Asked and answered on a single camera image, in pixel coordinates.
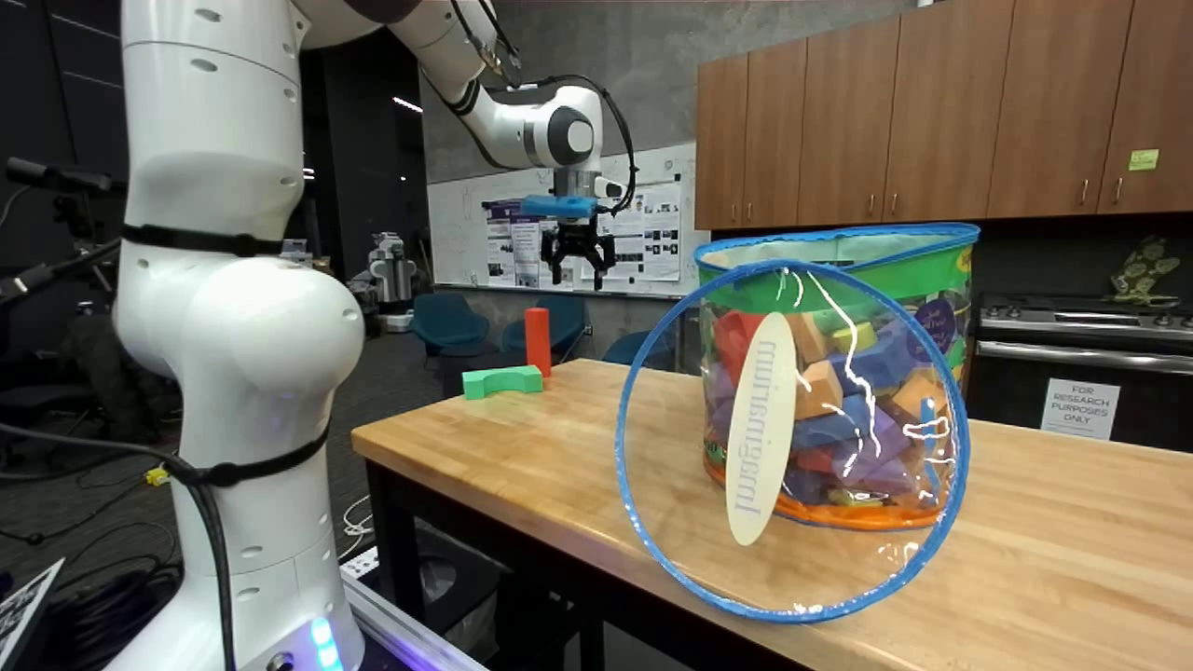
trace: green block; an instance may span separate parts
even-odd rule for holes
[[[463,398],[487,398],[504,390],[542,394],[545,374],[538,367],[468,369],[463,374]]]

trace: oven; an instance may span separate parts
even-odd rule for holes
[[[1193,308],[979,300],[968,416],[1193,452]]]

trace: wooden cabinet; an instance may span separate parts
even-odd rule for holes
[[[806,224],[882,210],[898,24],[810,37],[798,213]]]
[[[747,58],[747,226],[798,224],[806,41]]]
[[[742,226],[747,57],[696,71],[696,226]]]
[[[1131,9],[1131,0],[1014,5],[988,215],[1095,210]]]
[[[1193,0],[1137,0],[1098,204],[1193,210]]]
[[[983,213],[1011,12],[1014,0],[952,0],[898,15],[886,219]]]

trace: upper cabinet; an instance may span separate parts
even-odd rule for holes
[[[886,219],[979,215],[988,200],[1014,0],[898,15]]]
[[[1095,210],[1131,9],[1131,0],[1014,5],[988,215]]]
[[[1193,0],[945,0],[748,53],[702,71],[696,224],[1193,210],[1190,65]]]
[[[898,24],[810,41],[798,162],[801,219],[871,219],[882,210]]]
[[[696,71],[696,224],[742,226],[747,57]]]
[[[1137,0],[1098,204],[1193,210],[1193,0]]]

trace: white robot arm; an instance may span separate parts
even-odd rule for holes
[[[303,255],[279,255],[303,195],[303,50],[392,27],[497,164],[559,168],[559,234],[580,232],[570,251],[592,244],[590,257],[611,262],[595,215],[580,224],[595,213],[601,102],[586,87],[492,102],[487,15],[483,0],[124,0],[129,177],[117,331],[145,369],[180,380],[180,456],[208,477],[228,553],[208,549],[206,515],[175,485],[186,577],[110,667],[361,662],[323,465],[361,308]]]

